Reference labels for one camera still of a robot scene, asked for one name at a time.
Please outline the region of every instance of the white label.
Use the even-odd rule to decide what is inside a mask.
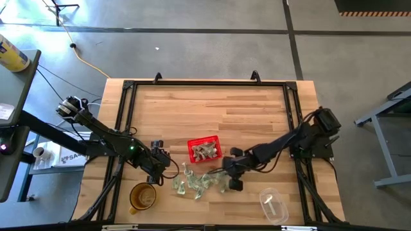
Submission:
[[[60,105],[60,106],[58,106],[59,107],[59,109],[61,109],[63,112],[65,112],[65,113],[67,113],[67,114],[70,114],[71,113],[71,111],[68,109],[68,108],[66,108],[66,107],[64,107],[64,106],[62,106],[62,105]]]
[[[0,103],[0,119],[8,120],[14,111],[13,105]]]

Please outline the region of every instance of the metal bracket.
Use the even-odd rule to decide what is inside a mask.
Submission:
[[[301,226],[281,225],[281,230],[286,230],[286,231],[317,231],[317,227],[301,227]]]
[[[289,87],[292,90],[297,90],[297,83],[294,81],[287,81],[285,82],[285,84],[287,85],[287,87]]]
[[[157,84],[158,81],[159,81],[159,79],[162,79],[161,73],[157,73],[157,74],[155,75],[153,84]]]
[[[133,86],[134,81],[133,80],[125,80],[123,82],[123,90],[129,89],[131,86]]]
[[[129,225],[103,225],[101,230],[114,231],[114,230],[138,230],[138,224]]]
[[[256,70],[252,71],[250,80],[257,80],[257,84],[261,85],[261,78],[259,77],[259,74]]]

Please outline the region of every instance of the yellow mug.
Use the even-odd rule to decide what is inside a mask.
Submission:
[[[156,197],[157,192],[154,186],[145,182],[137,184],[130,192],[131,207],[128,210],[129,213],[134,215],[140,210],[149,209],[153,206]]]

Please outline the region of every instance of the black cable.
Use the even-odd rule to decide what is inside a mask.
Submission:
[[[335,175],[335,180],[336,180],[337,183],[338,183],[337,171],[335,170],[334,164],[331,163],[331,161],[329,161],[327,158],[323,158],[323,160],[325,160],[325,161],[333,168],[333,170],[334,170],[334,175]]]
[[[43,76],[44,80],[50,85],[50,87],[53,89],[54,93],[56,93],[56,95],[63,101],[63,98],[57,93],[56,89],[54,89],[54,87],[51,85],[51,83],[47,80],[46,77],[44,77],[44,75],[37,69],[37,71],[41,74],[41,76]]]
[[[135,130],[135,132],[133,132],[133,133],[130,132],[130,135],[135,135],[135,134],[137,134],[137,128],[135,128],[135,127],[130,127],[130,129],[131,129],[131,128],[133,128],[133,129]]]
[[[227,169],[232,168],[232,167],[234,167],[234,165],[230,165],[230,166],[227,167],[227,168],[218,167],[218,168],[216,168],[216,169],[213,169],[213,170],[211,170],[211,171],[208,171],[206,174],[211,175],[211,174],[221,173],[221,172],[224,172],[224,171],[226,171]]]
[[[62,103],[59,103],[59,105],[61,105],[61,106],[63,106],[63,107],[67,107],[67,105],[64,105],[64,104],[62,104]],[[77,109],[75,109],[75,108],[73,108],[73,107],[70,107],[69,109],[70,109],[71,111],[73,111],[74,113],[78,114],[79,116],[83,117],[83,118],[84,118],[85,120],[87,120],[89,123],[93,124],[93,122],[90,121],[87,117],[85,117],[84,115],[81,115],[80,113],[78,113]],[[130,138],[130,136],[127,136],[127,135],[123,135],[123,134],[118,134],[118,133],[113,133],[113,132],[105,131],[103,128],[100,128],[99,126],[96,126],[96,128],[99,129],[100,131],[107,132],[107,133],[110,134],[110,135],[115,135],[115,136],[123,137],[123,138],[127,138],[127,139]],[[136,138],[133,138],[133,139],[135,139],[138,143],[142,144],[142,142],[141,142],[139,139],[136,139]]]
[[[70,222],[70,221],[72,220],[72,218],[73,218],[73,215],[74,215],[74,212],[75,212],[75,210],[76,210],[77,203],[78,203],[78,197],[79,197],[79,195],[80,195],[80,191],[81,191],[81,190],[82,190],[82,182],[80,181],[80,183],[78,184],[78,194],[77,194],[76,205],[74,206],[73,213],[72,213],[71,216],[70,216],[69,222]]]
[[[86,91],[86,90],[84,90],[84,89],[81,89],[81,88],[77,87],[76,85],[74,85],[74,84],[72,84],[72,83],[68,82],[67,80],[65,80],[65,79],[63,79],[63,78],[59,77],[58,75],[56,75],[55,73],[53,73],[53,72],[49,71],[49,69],[47,69],[47,68],[43,67],[42,65],[40,65],[40,64],[39,64],[39,66],[41,66],[41,67],[42,67],[44,70],[46,70],[48,73],[52,74],[53,76],[56,76],[57,78],[61,79],[61,80],[62,80],[62,81],[64,81],[64,82],[66,82],[66,83],[68,83],[68,84],[72,85],[73,87],[77,88],[78,90],[82,90],[82,91],[84,91],[84,92],[86,92],[86,93],[89,93],[90,95],[93,95],[93,96],[96,96],[96,97],[102,98],[101,96],[98,96],[98,95],[96,95],[96,94],[93,94],[93,93],[91,93],[91,92],[88,92],[88,91]]]
[[[174,164],[175,164],[175,166],[177,167],[177,173],[174,175],[174,176],[164,176],[163,174],[161,174],[161,176],[163,176],[165,179],[173,179],[173,178],[176,178],[179,174],[180,174],[180,168],[179,168],[179,165],[171,158],[171,157],[169,157],[168,155],[165,155],[167,158],[169,158]]]
[[[71,127],[73,128],[73,130],[76,132],[76,134],[79,136],[79,138],[81,138],[81,140],[83,140],[85,142],[85,139],[77,132],[76,128],[74,128],[74,125],[71,124]]]
[[[99,100],[102,100],[102,98],[95,99],[95,100],[91,101],[91,103],[94,103],[94,102],[99,101]]]
[[[270,168],[270,170],[267,170],[267,171],[257,170],[257,169],[252,169],[252,170],[255,170],[255,171],[259,172],[259,173],[269,173],[269,172],[273,171],[274,168],[277,166],[278,160],[280,159],[280,156],[281,156],[281,154],[282,154],[282,152],[283,152],[283,150],[284,150],[284,147],[285,147],[285,146],[288,144],[288,142],[290,142],[290,140],[293,139],[296,135],[297,135],[297,134],[292,135],[292,136],[291,136],[290,138],[288,138],[288,140],[283,144],[283,146],[281,147],[280,151],[279,151],[278,154],[277,154],[277,158],[275,159],[274,165],[272,166],[272,168]]]
[[[256,167],[257,170],[263,170],[265,167],[267,167],[267,164],[263,164],[261,167]]]
[[[78,136],[77,134],[74,134],[73,132],[70,132],[69,130],[67,130],[67,129],[65,129],[65,128],[61,128],[61,127],[56,126],[56,125],[51,124],[51,123],[46,123],[46,124],[48,124],[48,125],[50,125],[50,126],[53,126],[53,127],[55,127],[55,128],[61,129],[61,130],[65,131],[65,132],[69,132],[69,133],[73,134],[74,136]]]

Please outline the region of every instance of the gray metal stand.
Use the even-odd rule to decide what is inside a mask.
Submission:
[[[369,112],[354,123],[363,126],[367,122],[372,122],[383,151],[385,161],[391,177],[374,181],[377,188],[411,182],[411,174],[399,175],[392,158],[411,160],[411,116],[410,114],[390,113],[398,106],[410,102],[411,89],[398,94],[392,100]]]

